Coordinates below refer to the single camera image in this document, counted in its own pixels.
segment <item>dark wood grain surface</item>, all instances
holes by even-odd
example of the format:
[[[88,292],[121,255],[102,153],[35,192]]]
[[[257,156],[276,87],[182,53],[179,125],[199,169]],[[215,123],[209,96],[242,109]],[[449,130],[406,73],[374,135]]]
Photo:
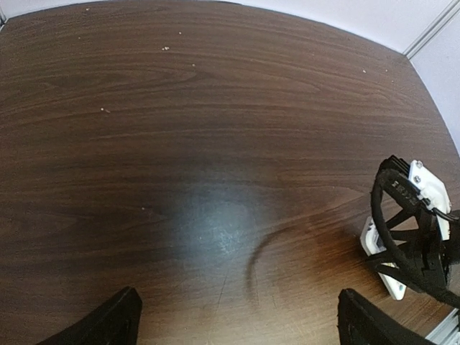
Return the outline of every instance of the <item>dark wood grain surface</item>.
[[[33,344],[125,285],[140,344],[337,344],[357,234],[391,154],[460,202],[459,156],[410,63],[323,24],[230,4],[84,4],[0,34],[0,341]]]

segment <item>black plastic part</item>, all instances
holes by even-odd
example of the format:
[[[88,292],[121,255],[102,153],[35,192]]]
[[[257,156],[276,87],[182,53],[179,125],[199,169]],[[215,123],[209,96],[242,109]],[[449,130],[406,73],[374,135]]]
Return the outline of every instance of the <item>black plastic part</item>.
[[[427,279],[430,285],[446,288],[449,285],[451,260],[453,258],[460,260],[459,251],[456,250],[456,248],[460,248],[460,235],[458,235],[457,244],[452,243],[449,246],[447,255],[447,242],[441,240],[436,215],[427,210],[425,204],[418,200],[419,191],[408,180],[409,172],[409,164],[396,156],[384,160],[379,167],[376,183],[379,181],[382,192],[386,192],[402,207],[398,214],[385,223],[393,241],[405,242],[398,248],[403,252],[405,261],[411,266],[411,269],[414,272],[419,272],[419,275]],[[412,216],[417,221],[418,229],[391,230]],[[374,270],[395,278],[414,291],[422,292],[425,290],[415,284],[411,277],[403,274],[399,268],[384,265],[386,262],[395,262],[394,257],[388,251],[384,253],[386,254],[372,255],[367,260]]]
[[[352,289],[339,296],[339,336],[341,345],[434,345]]]
[[[455,216],[460,216],[460,210],[452,211]],[[460,224],[451,224],[451,238],[444,242],[446,256],[451,265],[460,264]]]
[[[395,176],[399,176],[400,173],[395,170],[383,170],[375,178],[374,185],[371,192],[371,210],[372,218],[374,220],[375,227],[379,233],[380,239],[387,251],[390,253],[393,261],[399,268],[399,270],[408,278],[413,284],[417,285],[421,290],[429,295],[433,296],[436,300],[442,303],[446,303],[452,307],[460,308],[460,296],[447,290],[446,287],[433,284],[432,281],[426,279],[424,275],[411,264],[410,260],[406,257],[405,253],[401,251],[396,245],[394,239],[391,237],[390,230],[387,228],[387,222],[385,221],[382,212],[382,195],[383,185],[386,180],[390,180]],[[446,255],[442,255],[444,258],[444,264],[449,267],[449,259],[446,259]],[[446,271],[446,277],[448,278],[450,269]]]
[[[38,345],[135,345],[141,310],[136,290],[125,287],[85,318]]]
[[[398,171],[400,176],[385,181],[385,192],[395,199],[406,213],[414,214],[420,205],[420,200],[418,200],[417,193],[414,193],[413,186],[408,180],[410,165],[393,155],[380,164],[379,172],[388,169]]]

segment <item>black cable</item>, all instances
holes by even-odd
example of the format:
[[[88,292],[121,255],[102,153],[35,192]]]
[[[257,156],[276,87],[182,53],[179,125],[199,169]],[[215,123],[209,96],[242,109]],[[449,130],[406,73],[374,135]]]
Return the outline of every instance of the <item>black cable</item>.
[[[449,223],[458,223],[460,218],[457,216],[452,216],[451,214],[445,214],[442,211],[439,211],[437,208],[433,209],[435,215],[440,216],[442,219],[448,221]]]
[[[381,171],[375,178],[374,187],[371,192],[372,218],[374,219],[375,227],[383,244],[392,255],[395,264],[409,280],[436,300],[455,308],[460,308],[460,296],[447,290],[445,287],[433,286],[429,280],[413,267],[407,260],[404,252],[397,247],[391,237],[382,212],[383,186],[385,185],[385,181],[388,181],[390,178],[398,178],[400,176],[401,174],[398,171],[388,169]]]

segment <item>white wall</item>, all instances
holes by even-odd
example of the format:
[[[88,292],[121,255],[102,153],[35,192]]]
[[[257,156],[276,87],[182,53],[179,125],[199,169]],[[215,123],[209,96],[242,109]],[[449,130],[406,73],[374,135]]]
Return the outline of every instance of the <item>white wall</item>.
[[[0,0],[6,17],[85,0]],[[398,52],[413,43],[451,0],[231,0],[324,22]]]
[[[411,61],[460,152],[460,14]]]
[[[0,7],[6,18],[12,18],[42,9],[92,1],[100,0],[0,0]]]

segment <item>white bracket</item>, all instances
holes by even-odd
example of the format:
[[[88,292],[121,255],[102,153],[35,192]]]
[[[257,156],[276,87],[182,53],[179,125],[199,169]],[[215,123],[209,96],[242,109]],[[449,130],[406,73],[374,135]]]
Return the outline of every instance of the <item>white bracket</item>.
[[[361,245],[369,257],[373,254],[381,253],[387,250],[380,239],[379,232],[375,227],[372,217],[369,217],[366,220],[366,224],[362,230]],[[394,262],[386,262],[384,265],[396,267]],[[379,276],[382,278],[383,283],[394,300],[402,300],[404,298],[406,290],[406,286],[404,284],[398,282],[395,278],[383,275],[382,273],[379,273]]]
[[[430,204],[427,209],[437,208],[443,213],[451,212],[451,201],[447,194],[446,186],[430,170],[423,166],[420,160],[410,163],[409,181],[420,190],[418,198],[428,199]],[[437,216],[441,238],[446,241],[450,238],[451,226],[449,222]]]

